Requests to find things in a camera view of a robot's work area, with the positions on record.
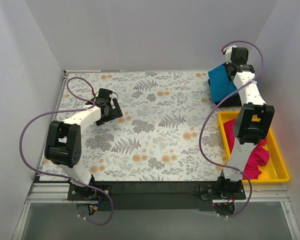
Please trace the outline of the teal blue t shirt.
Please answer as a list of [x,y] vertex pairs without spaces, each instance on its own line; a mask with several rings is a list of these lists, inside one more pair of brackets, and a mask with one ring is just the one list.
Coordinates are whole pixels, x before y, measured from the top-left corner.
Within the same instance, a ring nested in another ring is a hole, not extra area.
[[226,96],[237,90],[234,83],[229,80],[226,67],[226,63],[222,63],[207,73],[213,103],[220,102]]

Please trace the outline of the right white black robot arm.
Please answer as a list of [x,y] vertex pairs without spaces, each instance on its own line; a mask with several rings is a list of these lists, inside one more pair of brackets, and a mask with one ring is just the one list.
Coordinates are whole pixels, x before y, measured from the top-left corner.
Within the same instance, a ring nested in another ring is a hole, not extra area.
[[234,144],[227,167],[217,179],[217,195],[227,199],[243,191],[242,173],[252,151],[267,137],[275,109],[261,97],[255,70],[247,64],[248,49],[232,45],[224,47],[222,53],[227,76],[238,89],[242,105],[233,125]]

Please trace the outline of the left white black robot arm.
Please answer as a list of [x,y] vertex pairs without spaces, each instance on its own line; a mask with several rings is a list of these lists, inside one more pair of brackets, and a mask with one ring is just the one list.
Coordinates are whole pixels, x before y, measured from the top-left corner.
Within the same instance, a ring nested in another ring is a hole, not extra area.
[[70,177],[69,183],[79,188],[79,194],[85,200],[96,196],[93,176],[81,161],[81,134],[91,125],[103,125],[123,116],[116,93],[101,88],[91,101],[95,104],[73,116],[50,123],[44,150],[44,157],[59,166]]

